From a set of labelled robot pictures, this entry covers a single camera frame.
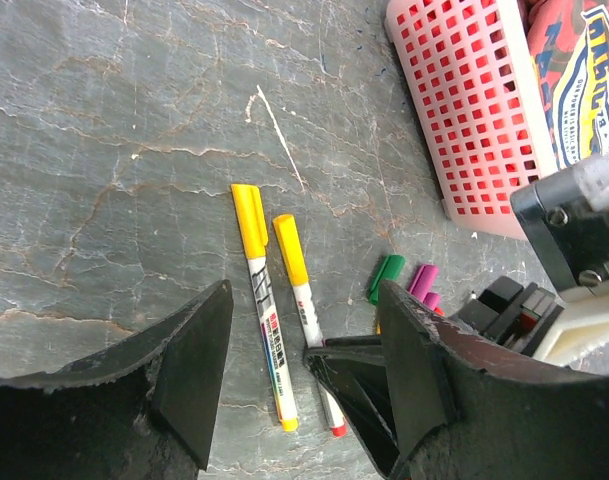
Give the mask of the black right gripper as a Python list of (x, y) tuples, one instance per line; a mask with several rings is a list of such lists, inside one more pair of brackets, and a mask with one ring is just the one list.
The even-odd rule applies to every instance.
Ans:
[(533, 357), (564, 311), (554, 293), (501, 276), (454, 315), (487, 340)]

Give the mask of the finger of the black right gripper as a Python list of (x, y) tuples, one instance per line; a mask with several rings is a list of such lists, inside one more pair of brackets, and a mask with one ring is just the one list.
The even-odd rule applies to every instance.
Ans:
[(308, 348), (304, 362), (338, 403), (375, 470), (389, 477), (399, 449), (381, 338), (332, 338)]

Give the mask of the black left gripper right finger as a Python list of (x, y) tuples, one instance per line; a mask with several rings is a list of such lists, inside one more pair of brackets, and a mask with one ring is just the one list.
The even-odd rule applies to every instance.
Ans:
[(465, 324), (427, 309), (393, 281), (379, 287), (377, 319), (400, 458), (459, 417), (450, 361), (466, 371), (527, 384), (555, 367), (494, 344)]

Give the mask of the purple pen cap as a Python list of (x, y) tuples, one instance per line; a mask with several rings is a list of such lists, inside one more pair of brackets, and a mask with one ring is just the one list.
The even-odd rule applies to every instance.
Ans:
[(430, 309), (435, 310), (440, 304), (441, 296), (435, 292), (428, 292), (424, 298), (424, 304)]
[(417, 269), (408, 288), (408, 292), (419, 301), (424, 301), (439, 273), (439, 268), (433, 264), (421, 264)]

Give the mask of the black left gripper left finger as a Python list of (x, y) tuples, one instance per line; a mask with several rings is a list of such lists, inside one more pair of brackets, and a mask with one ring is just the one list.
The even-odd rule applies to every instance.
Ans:
[(177, 311), (60, 370), (39, 388), (100, 386), (144, 371), (153, 412), (198, 468), (208, 467), (232, 324), (228, 280), (213, 283)]

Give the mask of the yellow capped pen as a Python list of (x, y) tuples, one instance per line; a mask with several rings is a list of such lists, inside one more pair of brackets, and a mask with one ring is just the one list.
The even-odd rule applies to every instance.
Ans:
[(232, 184), (231, 191), (278, 419), (284, 431), (294, 432), (299, 426), (298, 412), (268, 271), (268, 230), (260, 189), (255, 185)]
[[(323, 347), (324, 336), (313, 302), (295, 217), (292, 214), (282, 214), (274, 218), (272, 223), (293, 290), (306, 346)], [(343, 437), (347, 433), (347, 426), (339, 405), (321, 383), (318, 384), (318, 390), (331, 433), (334, 437)]]

